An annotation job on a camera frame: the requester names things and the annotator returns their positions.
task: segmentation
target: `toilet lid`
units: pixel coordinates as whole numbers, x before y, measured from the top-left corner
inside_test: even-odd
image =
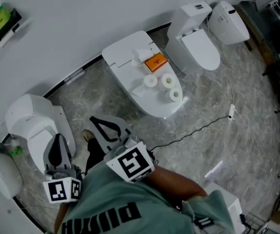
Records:
[[[204,69],[215,70],[220,65],[220,54],[203,29],[182,37],[184,46]]]

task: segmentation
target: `gray floor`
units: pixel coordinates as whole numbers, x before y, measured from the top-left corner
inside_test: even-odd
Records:
[[[151,34],[163,51],[167,43],[167,28]],[[275,115],[278,103],[257,50],[249,52],[243,43],[226,46],[214,36],[212,41],[221,52],[231,79],[236,109],[249,117],[249,126],[258,143],[248,135],[239,119],[222,119],[168,147],[155,149],[159,165],[185,175],[202,186],[214,181],[236,195],[245,212],[266,219],[280,191],[280,115]],[[181,138],[183,135],[228,114],[232,93],[223,69],[188,77],[171,63],[181,83],[184,98],[178,111],[167,119],[143,114],[128,99],[109,71],[104,60],[86,70],[86,74],[70,85],[62,86],[49,100],[64,108],[77,153],[76,165],[84,170],[89,156],[81,130],[88,128],[89,117],[107,114],[123,118],[150,149]],[[14,158],[24,185],[19,200],[27,211],[46,229],[52,230],[57,205],[50,205],[42,186],[43,176],[36,169],[28,151]],[[207,179],[207,174],[221,160],[223,165]]]

